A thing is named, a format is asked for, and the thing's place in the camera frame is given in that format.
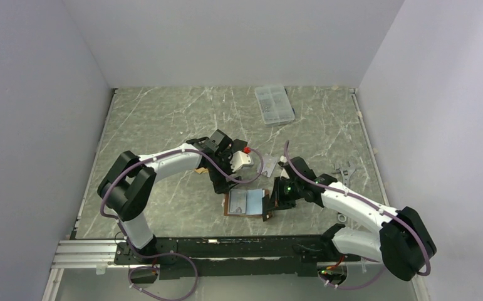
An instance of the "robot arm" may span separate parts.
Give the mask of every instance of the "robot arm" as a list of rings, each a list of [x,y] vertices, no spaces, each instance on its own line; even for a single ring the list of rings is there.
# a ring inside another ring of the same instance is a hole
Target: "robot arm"
[[[120,155],[102,180],[98,194],[103,198],[108,188],[125,169],[140,161],[150,161],[133,169],[127,174],[127,178],[119,181],[108,196],[106,205],[116,212],[129,240],[138,252],[142,255],[153,255],[156,253],[156,237],[143,213],[153,185],[179,172],[205,167],[209,171],[214,191],[217,194],[226,193],[236,183],[227,181],[201,154],[206,154],[221,170],[230,175],[242,167],[253,164],[250,156],[243,152],[246,146],[247,142],[232,140],[217,130],[209,138],[188,140],[179,147],[156,154],[136,156],[126,151]]]
[[[275,178],[267,210],[289,209],[295,207],[297,199],[304,198],[307,202],[343,213],[369,231],[357,231],[343,224],[334,224],[321,236],[322,248],[327,254],[333,257],[354,254],[383,262],[396,277],[405,281],[411,280],[425,265],[425,259],[409,230],[391,216],[409,225],[422,241],[429,258],[437,252],[431,236],[414,209],[405,207],[397,210],[384,206],[348,189],[332,176],[322,174],[317,177],[300,157],[292,158],[291,163],[305,178],[333,190],[306,182],[288,162],[281,163],[285,174]],[[352,195],[359,196],[364,201],[353,198]]]

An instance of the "white wall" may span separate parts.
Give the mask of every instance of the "white wall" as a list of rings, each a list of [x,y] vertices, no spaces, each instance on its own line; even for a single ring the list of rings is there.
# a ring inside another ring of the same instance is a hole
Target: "white wall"
[[[110,89],[60,0],[0,0],[0,300],[40,300]]]
[[[357,87],[403,0],[65,0],[112,87]]]
[[[360,105],[390,202],[438,247],[433,300],[483,300],[483,0],[406,0]]]

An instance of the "clear plastic container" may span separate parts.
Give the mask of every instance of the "clear plastic container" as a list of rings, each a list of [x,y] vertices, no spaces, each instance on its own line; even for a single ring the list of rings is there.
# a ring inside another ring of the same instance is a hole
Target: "clear plastic container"
[[[288,124],[294,112],[284,86],[263,86],[254,89],[263,123],[268,127]]]

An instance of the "gray marble surface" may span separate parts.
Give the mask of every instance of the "gray marble surface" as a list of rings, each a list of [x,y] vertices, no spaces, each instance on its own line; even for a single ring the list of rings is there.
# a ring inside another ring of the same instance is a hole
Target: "gray marble surface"
[[[96,188],[123,151],[153,154],[177,147],[191,138],[221,129],[231,138],[249,142],[262,154],[279,157],[286,140],[291,156],[306,159],[316,174],[330,173],[334,163],[352,161],[357,170],[350,188],[382,202],[365,138],[352,98],[345,87],[286,87],[295,121],[266,127],[254,87],[120,88],[101,142],[86,195],[77,238],[112,238],[118,231],[112,219],[99,214]],[[242,171],[244,179],[256,169]],[[271,190],[273,177],[250,185]],[[336,212],[303,200],[297,207],[261,218],[224,216],[223,195],[214,194],[207,174],[187,171],[164,179],[153,188],[145,215],[157,236],[238,236],[321,234],[337,222]],[[356,223],[349,225],[358,228]]]

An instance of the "metal wrench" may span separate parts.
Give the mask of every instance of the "metal wrench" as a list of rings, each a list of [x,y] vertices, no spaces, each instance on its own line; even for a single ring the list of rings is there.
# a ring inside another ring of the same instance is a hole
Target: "metal wrench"
[[[340,173],[341,174],[341,177],[343,177],[343,184],[346,186],[346,187],[349,187],[350,185],[350,177],[352,176],[352,174],[356,171],[356,166],[354,163],[348,161],[348,167],[346,168],[342,168],[339,166],[339,164],[335,164],[335,170],[336,172],[334,172],[334,174],[338,174]]]
[[[356,166],[354,163],[348,161],[348,167],[342,168],[339,166],[339,164],[335,164],[335,170],[334,174],[341,174],[341,177],[343,178],[343,185],[346,187],[349,187],[350,185],[350,177],[352,174],[356,171]],[[337,220],[340,221],[341,223],[345,223],[348,218],[343,215],[342,213],[337,212]]]

